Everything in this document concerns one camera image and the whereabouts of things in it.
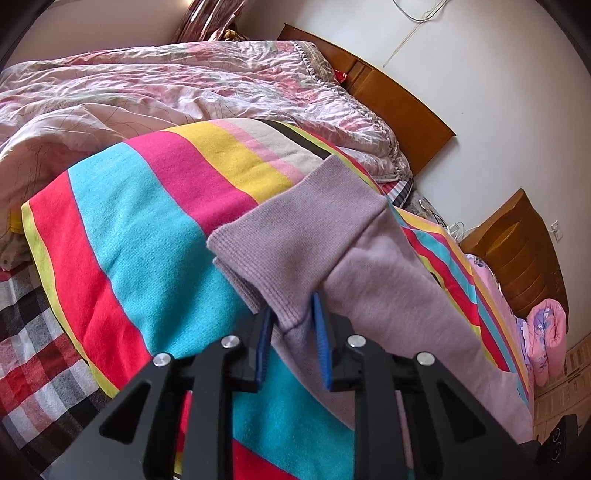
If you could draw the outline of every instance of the purple sweatshirt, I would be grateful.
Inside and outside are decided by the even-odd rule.
[[[253,312],[261,299],[275,310],[272,344],[279,356],[349,427],[353,394],[328,393],[319,372],[309,308],[319,288],[330,311],[347,316],[357,333],[397,355],[432,352],[517,442],[531,440],[532,418],[516,374],[485,358],[480,339],[424,268],[386,198],[338,157],[215,230],[207,246]]]

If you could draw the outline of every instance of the metal bolt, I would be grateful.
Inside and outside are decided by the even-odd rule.
[[[240,345],[240,339],[236,335],[228,335],[222,338],[222,347],[234,348]]]
[[[365,346],[367,342],[368,341],[365,339],[365,337],[361,335],[351,335],[349,338],[347,338],[347,343],[353,348],[361,348]]]
[[[435,357],[432,353],[429,352],[421,352],[417,355],[417,362],[424,367],[429,367],[435,363]]]
[[[157,367],[164,367],[168,365],[173,358],[167,353],[157,353],[154,355],[152,362]]]

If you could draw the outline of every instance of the striped blanket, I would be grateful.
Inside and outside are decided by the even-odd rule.
[[[107,394],[114,396],[156,353],[197,353],[248,314],[213,266],[207,237],[297,184],[331,154],[379,191],[354,160],[314,135],[279,122],[228,119],[114,145],[23,206],[51,307]],[[401,210],[396,215],[489,359],[521,372],[516,346],[457,246],[432,224]],[[352,432],[274,353],[263,390],[235,397],[234,426],[237,478],[352,476]]]

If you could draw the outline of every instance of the pink duvet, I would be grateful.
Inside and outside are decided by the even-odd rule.
[[[8,209],[74,163],[137,135],[236,117],[298,125],[378,181],[411,177],[392,130],[310,43],[185,43],[20,63],[0,74],[0,266],[19,258]]]

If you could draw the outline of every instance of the ribbed cuff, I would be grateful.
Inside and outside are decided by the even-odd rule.
[[[310,295],[387,205],[336,155],[298,185],[223,225],[207,247],[275,310],[283,332]]]

